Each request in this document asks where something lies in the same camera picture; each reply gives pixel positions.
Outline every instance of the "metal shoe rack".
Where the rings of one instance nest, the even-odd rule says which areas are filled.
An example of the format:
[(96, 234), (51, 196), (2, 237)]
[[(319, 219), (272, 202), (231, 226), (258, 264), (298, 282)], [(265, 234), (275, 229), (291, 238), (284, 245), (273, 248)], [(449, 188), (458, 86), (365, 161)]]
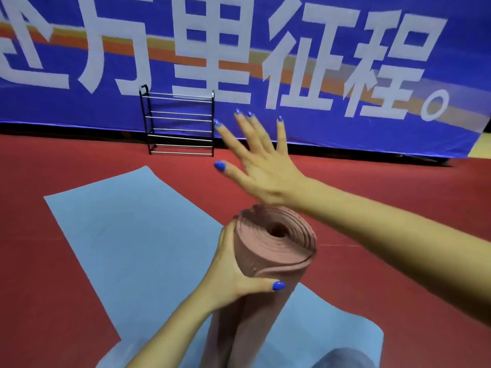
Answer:
[[(154, 93), (148, 90), (147, 85), (140, 86), (140, 104), (143, 114), (143, 123), (147, 135), (148, 153), (151, 154), (184, 154), (184, 155), (203, 155), (213, 157), (215, 154), (215, 129), (213, 127), (213, 118), (215, 116), (215, 91), (212, 91), (210, 97), (192, 97), (177, 96), (168, 93)], [(169, 112), (169, 111), (152, 111), (151, 100), (180, 101), (182, 105), (193, 105), (196, 103), (209, 104), (210, 112), (206, 114)], [(200, 123), (209, 123), (210, 130), (196, 129), (173, 129), (168, 126), (155, 123), (162, 123), (164, 120), (191, 121)], [(170, 131), (180, 131), (190, 133), (188, 137), (181, 137), (169, 134)], [(162, 148), (168, 150), (175, 148), (176, 151), (160, 151)]]

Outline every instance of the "blue banner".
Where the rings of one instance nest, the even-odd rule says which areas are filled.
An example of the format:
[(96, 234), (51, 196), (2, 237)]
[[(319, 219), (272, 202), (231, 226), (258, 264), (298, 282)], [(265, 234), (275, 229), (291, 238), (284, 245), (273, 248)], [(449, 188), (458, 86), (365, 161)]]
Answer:
[(238, 108), (273, 139), (281, 115), (293, 143), (466, 157), (491, 115), (491, 0), (0, 1), (0, 122), (143, 131), (147, 84), (214, 90), (237, 136)]

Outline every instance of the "yoga mat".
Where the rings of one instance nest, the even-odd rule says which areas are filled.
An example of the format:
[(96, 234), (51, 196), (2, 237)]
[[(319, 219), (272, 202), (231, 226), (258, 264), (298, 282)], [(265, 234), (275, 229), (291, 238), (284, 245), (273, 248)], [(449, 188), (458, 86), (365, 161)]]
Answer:
[(237, 219), (234, 248), (237, 264), (249, 277), (275, 278), (286, 288), (250, 294), (215, 312), (200, 368), (247, 368), (305, 270), (316, 247), (314, 231), (285, 207), (255, 205)]
[[(200, 283), (222, 225), (148, 167), (45, 200), (121, 338), (98, 367), (123, 368)], [(181, 368), (200, 365), (210, 319)], [(335, 308), (300, 283), (253, 367), (310, 368), (344, 347), (378, 366), (383, 338), (375, 323)]]

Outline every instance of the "light blue yoga mat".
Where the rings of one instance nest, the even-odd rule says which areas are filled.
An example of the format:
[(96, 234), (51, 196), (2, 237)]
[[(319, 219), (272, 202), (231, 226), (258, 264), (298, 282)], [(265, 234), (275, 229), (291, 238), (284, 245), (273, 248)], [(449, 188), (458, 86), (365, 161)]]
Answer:
[[(98, 367), (123, 368), (199, 284), (222, 225), (148, 167), (45, 199), (121, 338)], [(198, 367), (209, 323), (182, 368)], [(378, 366), (383, 339), (375, 323), (299, 284), (254, 367), (310, 368), (343, 347)]]

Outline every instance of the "blue nail polish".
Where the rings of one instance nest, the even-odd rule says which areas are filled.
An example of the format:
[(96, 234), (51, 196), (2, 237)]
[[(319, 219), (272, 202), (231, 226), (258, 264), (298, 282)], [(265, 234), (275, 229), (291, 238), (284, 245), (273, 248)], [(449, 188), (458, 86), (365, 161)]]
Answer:
[(213, 165), (218, 172), (223, 172), (225, 170), (225, 163), (223, 161), (215, 161)]
[(273, 290), (274, 291), (280, 291), (282, 289), (285, 289), (285, 283), (284, 282), (274, 282), (273, 283)]

